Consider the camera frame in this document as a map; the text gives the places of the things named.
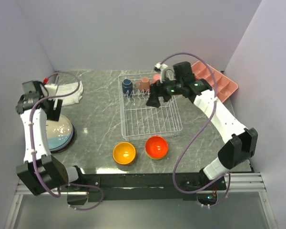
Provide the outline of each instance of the marble tabletop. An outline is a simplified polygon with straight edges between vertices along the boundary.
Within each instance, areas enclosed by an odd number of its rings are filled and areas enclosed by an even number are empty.
[[[150,73],[151,71],[76,71],[84,91],[79,104],[63,107],[61,114],[72,122],[76,138],[63,152],[54,154],[66,167],[77,165],[89,174],[115,173],[170,173],[185,146],[202,127],[207,117],[188,99],[176,98],[183,129],[179,136],[166,138],[169,152],[162,160],[150,159],[144,149],[146,140],[131,142],[137,152],[130,166],[120,166],[112,158],[112,150],[124,141],[118,90],[120,74]],[[71,76],[59,75],[58,84],[75,82]],[[224,105],[232,113],[230,99]],[[216,128],[210,124],[193,142],[184,155],[177,172],[199,172],[217,157],[224,145]],[[249,160],[232,171],[250,172]]]

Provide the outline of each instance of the pink tray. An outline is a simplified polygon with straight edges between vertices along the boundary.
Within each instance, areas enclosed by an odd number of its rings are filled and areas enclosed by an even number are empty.
[[[224,102],[227,98],[230,97],[230,95],[233,94],[233,92],[238,89],[238,85],[225,75],[221,74],[215,68],[212,68],[211,66],[210,68],[214,73],[217,83],[217,97],[221,102]],[[192,65],[192,71],[195,74],[196,79],[205,79],[212,86],[212,88],[214,88],[214,82],[212,80],[211,74],[201,61],[197,61]]]

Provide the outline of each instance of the gray floor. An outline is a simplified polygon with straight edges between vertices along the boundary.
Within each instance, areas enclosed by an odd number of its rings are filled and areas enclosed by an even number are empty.
[[[66,196],[25,195],[16,229],[267,229],[258,193],[230,193],[210,210],[197,201],[104,201],[90,211],[67,208]]]
[[[56,154],[65,166],[78,165],[86,173],[165,173],[172,172],[176,160],[194,134],[207,120],[206,116],[188,99],[176,98],[183,130],[179,136],[167,138],[169,152],[162,160],[150,159],[144,149],[145,140],[132,142],[137,151],[136,161],[130,166],[118,166],[112,150],[124,141],[117,78],[120,74],[150,73],[151,71],[78,71],[83,82],[83,98],[79,104],[63,107],[62,114],[73,123],[77,138],[66,151]],[[74,82],[71,76],[60,76],[59,84]],[[228,99],[225,106],[233,112]],[[189,148],[177,172],[198,172],[217,157],[224,145],[214,126],[209,125]],[[232,171],[251,171],[246,161]]]

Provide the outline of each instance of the blue mug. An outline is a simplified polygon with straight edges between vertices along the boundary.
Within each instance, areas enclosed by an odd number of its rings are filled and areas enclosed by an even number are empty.
[[[124,94],[130,95],[133,91],[133,83],[129,79],[124,79],[122,82],[122,91]]]

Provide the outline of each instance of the metal wire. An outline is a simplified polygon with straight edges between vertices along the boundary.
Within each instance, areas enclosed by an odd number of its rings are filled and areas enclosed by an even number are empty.
[[[182,130],[182,123],[175,97],[164,103],[160,101],[159,108],[147,107],[150,92],[140,92],[133,87],[130,94],[123,94],[122,82],[124,79],[135,82],[147,77],[150,81],[154,73],[120,75],[118,78],[121,132],[126,141],[144,140],[151,136],[171,137],[176,136]]]

